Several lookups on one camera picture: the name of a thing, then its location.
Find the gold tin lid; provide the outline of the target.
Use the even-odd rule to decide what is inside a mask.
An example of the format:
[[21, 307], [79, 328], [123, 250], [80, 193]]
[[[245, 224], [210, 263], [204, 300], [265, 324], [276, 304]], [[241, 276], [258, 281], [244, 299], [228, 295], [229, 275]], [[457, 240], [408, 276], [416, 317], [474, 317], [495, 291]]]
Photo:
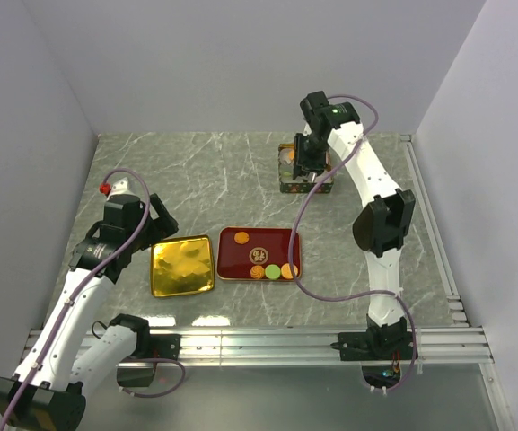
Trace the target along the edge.
[[165, 240], [151, 248], [150, 288], [155, 298], [198, 295], [215, 288], [215, 260], [207, 235]]

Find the orange swirl cookie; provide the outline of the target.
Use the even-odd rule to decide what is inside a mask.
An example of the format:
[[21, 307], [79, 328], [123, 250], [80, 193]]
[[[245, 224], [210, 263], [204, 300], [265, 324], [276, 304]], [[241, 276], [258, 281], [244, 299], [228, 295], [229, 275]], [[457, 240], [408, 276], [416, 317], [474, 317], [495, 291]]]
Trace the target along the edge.
[[262, 279], [265, 276], [265, 269], [261, 265], [254, 265], [250, 268], [252, 279]]

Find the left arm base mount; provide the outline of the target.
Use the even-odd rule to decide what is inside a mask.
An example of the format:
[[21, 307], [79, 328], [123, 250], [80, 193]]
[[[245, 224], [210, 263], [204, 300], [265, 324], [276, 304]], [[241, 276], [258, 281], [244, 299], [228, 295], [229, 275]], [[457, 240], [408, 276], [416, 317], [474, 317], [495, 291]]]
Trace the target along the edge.
[[154, 334], [150, 337], [146, 357], [178, 360], [180, 343], [181, 335], [179, 334]]

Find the brown round cookie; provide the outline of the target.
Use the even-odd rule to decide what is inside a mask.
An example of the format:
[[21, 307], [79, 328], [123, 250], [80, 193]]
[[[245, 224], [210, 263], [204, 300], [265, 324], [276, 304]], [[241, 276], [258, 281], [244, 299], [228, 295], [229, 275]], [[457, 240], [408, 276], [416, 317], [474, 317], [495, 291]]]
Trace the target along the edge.
[[246, 243], [250, 240], [250, 236], [249, 236], [249, 234], [248, 234], [248, 233], [243, 232], [243, 231], [240, 231], [240, 232], [237, 232], [237, 233], [234, 235], [233, 240], [234, 240], [237, 244], [243, 245], [243, 244], [246, 244]]

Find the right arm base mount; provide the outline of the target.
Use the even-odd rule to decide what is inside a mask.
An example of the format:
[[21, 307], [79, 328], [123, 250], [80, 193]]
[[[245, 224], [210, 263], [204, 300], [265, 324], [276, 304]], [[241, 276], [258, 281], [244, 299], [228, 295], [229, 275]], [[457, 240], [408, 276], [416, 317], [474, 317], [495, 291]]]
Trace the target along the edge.
[[347, 361], [390, 361], [417, 359], [412, 334], [395, 334], [382, 337], [371, 332], [340, 332], [338, 340], [331, 347], [339, 352], [340, 360]]

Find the green cookie tin box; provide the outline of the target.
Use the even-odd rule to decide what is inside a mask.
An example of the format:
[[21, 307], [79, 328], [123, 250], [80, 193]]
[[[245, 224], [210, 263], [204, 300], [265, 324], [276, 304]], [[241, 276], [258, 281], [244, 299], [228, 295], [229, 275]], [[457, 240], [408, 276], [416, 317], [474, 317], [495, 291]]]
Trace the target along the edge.
[[[283, 161], [283, 155], [287, 153], [291, 153], [294, 155], [294, 144], [280, 144], [278, 146], [278, 183], [279, 190], [281, 193], [286, 194], [308, 194], [314, 187], [314, 183], [310, 183], [307, 178], [299, 177], [298, 179], [286, 179], [281, 177], [282, 172], [291, 172], [293, 173], [293, 162], [285, 163]], [[332, 158], [331, 154], [327, 152], [327, 167], [326, 172], [330, 172], [332, 169]], [[324, 181], [324, 184], [317, 190], [317, 193], [320, 194], [329, 194], [334, 185], [334, 177], [331, 177], [328, 180]]]

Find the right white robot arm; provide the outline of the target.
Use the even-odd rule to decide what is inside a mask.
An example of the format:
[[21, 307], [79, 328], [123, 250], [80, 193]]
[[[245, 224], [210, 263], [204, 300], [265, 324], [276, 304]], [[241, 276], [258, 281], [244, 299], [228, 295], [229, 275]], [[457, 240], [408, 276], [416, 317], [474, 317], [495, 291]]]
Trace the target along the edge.
[[416, 198], [387, 173], [352, 100], [347, 96], [333, 104], [323, 91], [301, 100], [305, 129], [294, 138], [292, 177], [311, 182], [312, 193], [340, 169], [354, 182], [362, 211], [352, 232], [369, 273], [366, 346], [372, 356], [386, 358], [408, 333], [410, 318], [400, 302], [399, 262]]

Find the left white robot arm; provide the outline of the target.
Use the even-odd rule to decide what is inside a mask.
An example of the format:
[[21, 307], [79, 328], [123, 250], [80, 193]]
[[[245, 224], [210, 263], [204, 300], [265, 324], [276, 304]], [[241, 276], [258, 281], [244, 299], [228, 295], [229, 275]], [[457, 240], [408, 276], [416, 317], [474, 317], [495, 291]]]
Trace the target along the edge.
[[156, 364], [149, 322], [120, 314], [98, 341], [79, 351], [97, 310], [132, 256], [178, 231], [155, 193], [140, 198], [131, 170], [104, 181], [103, 217], [74, 248], [62, 293], [37, 341], [10, 377], [0, 377], [0, 428], [75, 430], [87, 399], [117, 364], [130, 359]]

